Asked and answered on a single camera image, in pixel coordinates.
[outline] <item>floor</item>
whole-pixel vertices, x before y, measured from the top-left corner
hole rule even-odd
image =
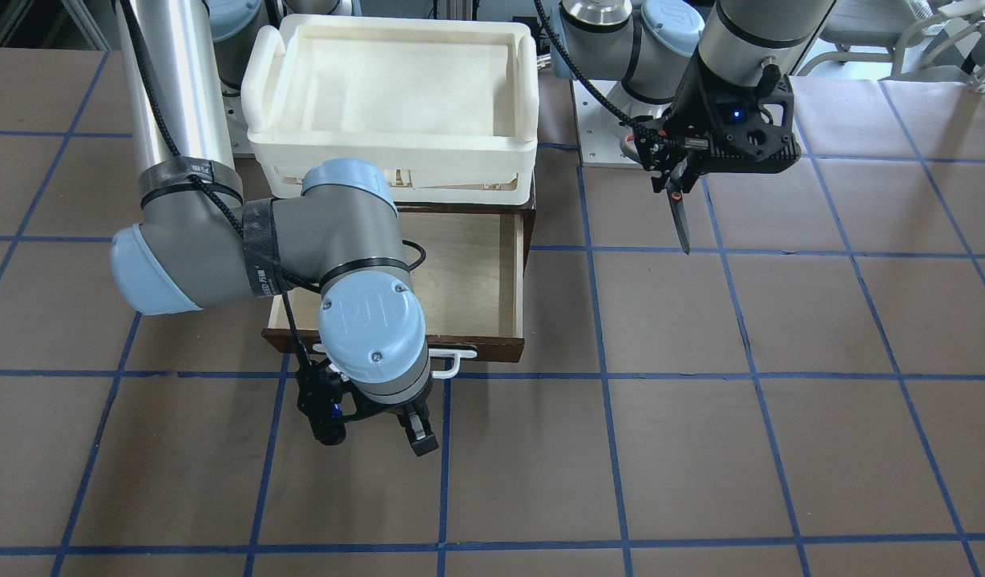
[[[686,256],[541,81],[526,353],[418,459],[313,441],[268,302],[134,314],[117,55],[0,49],[0,576],[985,577],[985,102],[796,81],[806,156],[709,176]]]

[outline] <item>cable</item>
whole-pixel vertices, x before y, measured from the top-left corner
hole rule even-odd
[[[624,122],[627,127],[630,127],[632,132],[634,132],[635,136],[638,136],[639,139],[648,139],[648,141],[658,143],[660,146],[678,146],[676,141],[672,141],[672,139],[665,139],[663,136],[658,135],[657,132],[650,131],[650,129],[643,127],[641,122],[634,120],[634,118],[628,116],[627,114],[624,114],[623,110],[617,108],[617,106],[614,105],[614,103],[611,103],[609,99],[602,94],[602,92],[599,92],[599,89],[595,88],[595,85],[591,83],[591,80],[588,80],[587,77],[581,73],[581,70],[577,68],[577,65],[575,65],[574,61],[570,58],[570,55],[567,54],[567,49],[563,47],[563,43],[559,41],[559,36],[557,36],[557,34],[553,31],[553,26],[551,26],[550,22],[548,22],[548,16],[546,16],[546,11],[543,9],[543,4],[541,4],[540,0],[534,0],[534,3],[535,11],[539,14],[539,21],[541,22],[541,25],[543,25],[543,29],[546,30],[546,36],[550,38],[550,42],[553,43],[553,47],[557,49],[557,52],[559,52],[559,57],[566,63],[567,68],[569,68],[574,74],[574,78],[577,78],[577,81],[583,85],[585,91],[588,91],[588,94],[591,94],[592,98],[597,99],[597,101],[603,105],[603,108],[605,108],[610,114],[613,114],[613,116],[616,116],[618,120]]]
[[[406,238],[404,238],[403,244],[410,246],[412,249],[414,249],[414,251],[418,251],[419,253],[418,259],[415,260],[412,264],[407,266],[407,271],[409,272],[415,270],[415,268],[419,266],[422,266],[422,263],[425,262],[425,259],[427,258],[427,252],[425,251],[425,248],[423,248],[423,246],[421,246],[420,244],[416,244],[416,242],[412,240],[406,240]]]

